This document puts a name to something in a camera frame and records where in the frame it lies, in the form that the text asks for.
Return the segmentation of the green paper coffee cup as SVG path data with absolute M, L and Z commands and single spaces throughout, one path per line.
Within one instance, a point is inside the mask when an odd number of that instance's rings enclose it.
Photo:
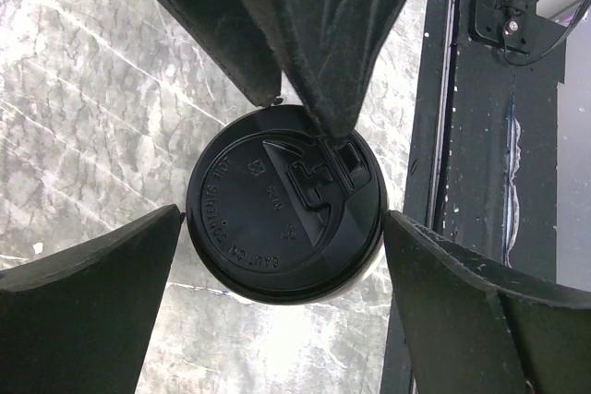
M 338 289 L 330 291 L 324 295 L 319 295 L 318 297 L 311 298 L 309 300 L 304 301 L 296 301 L 296 302 L 263 302 L 263 304 L 270 304 L 270 305 L 302 305 L 302 304 L 315 304 L 315 303 L 324 303 L 330 301 L 332 299 L 338 298 L 350 291 L 352 291 L 355 287 L 359 286 L 362 282 L 364 282 L 378 267 L 378 264 L 384 258 L 384 243 L 380 243 L 378 249 L 369 257 L 369 260 L 363 265 L 361 270 L 357 272 L 357 274 L 349 280 L 346 284 L 341 286 Z

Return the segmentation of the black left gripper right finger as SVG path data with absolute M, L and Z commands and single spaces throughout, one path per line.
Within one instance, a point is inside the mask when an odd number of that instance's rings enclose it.
M 395 210 L 385 252 L 421 393 L 587 393 L 590 294 L 455 244 Z

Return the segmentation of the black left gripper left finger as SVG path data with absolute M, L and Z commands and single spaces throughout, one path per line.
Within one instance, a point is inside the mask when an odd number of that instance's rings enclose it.
M 2 271 L 2 392 L 134 392 L 183 219 L 161 207 Z

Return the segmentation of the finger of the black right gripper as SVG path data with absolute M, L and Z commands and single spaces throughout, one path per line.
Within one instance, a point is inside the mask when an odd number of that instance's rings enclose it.
M 356 125 L 374 66 L 406 0 L 271 0 L 280 65 L 319 126 Z
M 157 0 L 221 68 L 248 101 L 270 106 L 281 69 L 241 0 Z

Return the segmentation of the black plastic cup lid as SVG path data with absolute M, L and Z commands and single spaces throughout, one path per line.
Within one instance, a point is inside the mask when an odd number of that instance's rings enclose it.
M 309 300 L 346 284 L 383 243 L 387 207 L 366 140 L 330 137 L 293 104 L 224 128 L 201 153 L 186 200 L 205 267 L 258 303 Z

